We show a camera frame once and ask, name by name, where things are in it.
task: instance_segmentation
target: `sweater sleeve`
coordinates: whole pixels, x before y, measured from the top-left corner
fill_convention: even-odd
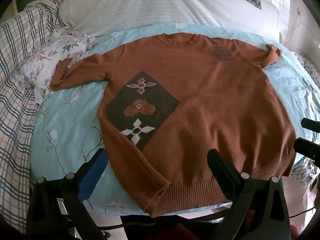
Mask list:
[[[81,86],[91,81],[108,79],[108,72],[114,67],[123,55],[124,46],[106,52],[103,55],[93,54],[79,60],[70,69],[67,69],[72,58],[59,61],[56,71],[50,82],[50,89],[57,91]]]
[[[234,43],[244,58],[261,68],[281,58],[281,50],[272,44],[266,44],[267,51],[239,40],[234,40]]]

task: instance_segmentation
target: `checkered cloth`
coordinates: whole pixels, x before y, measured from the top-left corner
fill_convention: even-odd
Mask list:
[[[63,0],[38,0],[0,26],[0,213],[24,232],[29,207],[30,141],[38,111],[33,89],[22,87],[14,71],[34,48],[61,27]]]

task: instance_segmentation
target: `long white cushion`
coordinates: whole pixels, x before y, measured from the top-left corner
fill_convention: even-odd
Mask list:
[[[109,34],[159,22],[193,22],[243,30],[279,40],[279,12],[261,0],[65,0],[59,17],[82,33]]]

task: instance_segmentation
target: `silver bolt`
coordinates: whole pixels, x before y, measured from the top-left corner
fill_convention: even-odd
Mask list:
[[[40,177],[38,180],[37,180],[38,183],[42,183],[44,182],[44,177]]]
[[[279,179],[277,177],[272,177],[271,180],[274,182],[274,183],[277,183],[279,181]]]
[[[67,179],[73,179],[73,177],[75,176],[75,174],[73,172],[69,172],[67,175],[66,175],[66,178]]]
[[[241,173],[241,178],[243,178],[243,179],[248,179],[249,177],[250,177],[250,176],[249,176],[248,173],[245,173],[245,172]]]

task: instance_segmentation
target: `light blue bed sheet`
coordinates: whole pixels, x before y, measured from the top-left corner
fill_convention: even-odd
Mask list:
[[[198,33],[209,37],[239,39],[266,49],[272,43],[282,49],[281,60],[264,71],[291,117],[297,137],[315,143],[319,135],[305,130],[303,117],[320,120],[320,90],[294,55],[276,41],[242,31],[210,25],[185,23],[159,23],[141,28],[115,32],[98,38],[92,53],[103,54],[124,43],[159,33]],[[37,115],[31,145],[31,178],[44,176],[48,180],[60,179],[75,172],[88,161],[96,150],[104,147],[96,116],[107,82],[90,84],[53,93],[41,106]],[[144,214],[117,181],[110,165],[105,169],[92,196],[84,202],[88,209],[113,215]],[[203,207],[178,213],[204,211],[217,206]]]

